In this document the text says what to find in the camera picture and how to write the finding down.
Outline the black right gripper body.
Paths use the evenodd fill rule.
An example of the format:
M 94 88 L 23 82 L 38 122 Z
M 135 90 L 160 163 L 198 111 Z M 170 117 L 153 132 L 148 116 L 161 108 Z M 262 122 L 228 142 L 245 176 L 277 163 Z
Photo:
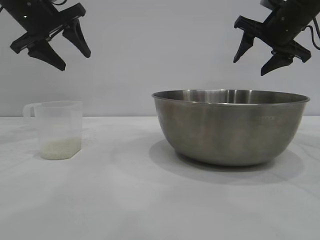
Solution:
M 271 13 L 259 22 L 239 16 L 234 28 L 259 38 L 279 53 L 296 57 L 302 62 L 311 58 L 311 52 L 295 41 L 295 37 L 320 13 L 318 0 L 270 0 Z

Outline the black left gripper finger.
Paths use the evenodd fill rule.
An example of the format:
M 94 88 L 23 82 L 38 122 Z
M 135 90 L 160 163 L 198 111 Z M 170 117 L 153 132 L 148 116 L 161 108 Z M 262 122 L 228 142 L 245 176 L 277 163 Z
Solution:
M 79 19 L 74 19 L 65 27 L 63 37 L 69 40 L 86 58 L 91 56 L 91 50 L 84 38 Z
M 45 39 L 28 47 L 28 55 L 32 58 L 46 62 L 60 71 L 64 71 L 66 69 L 66 63 L 64 60 L 53 50 L 51 45 Z

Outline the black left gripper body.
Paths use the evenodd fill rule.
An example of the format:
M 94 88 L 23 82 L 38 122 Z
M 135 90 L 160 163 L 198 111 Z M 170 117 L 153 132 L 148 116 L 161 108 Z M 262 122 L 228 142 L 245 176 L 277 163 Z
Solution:
M 50 0 L 2 0 L 0 5 L 26 30 L 10 45 L 17 54 L 41 40 L 50 41 L 50 34 L 64 31 L 70 22 L 86 14 L 81 3 L 62 11 Z

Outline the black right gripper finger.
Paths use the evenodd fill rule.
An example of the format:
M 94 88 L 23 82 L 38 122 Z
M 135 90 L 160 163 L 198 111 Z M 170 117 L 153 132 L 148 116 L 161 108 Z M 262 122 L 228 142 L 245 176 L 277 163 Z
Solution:
M 255 36 L 244 31 L 239 48 L 233 58 L 233 63 L 236 63 L 253 45 Z
M 275 53 L 270 60 L 263 65 L 260 75 L 264 76 L 276 69 L 289 66 L 292 63 L 292 56 L 287 54 Z

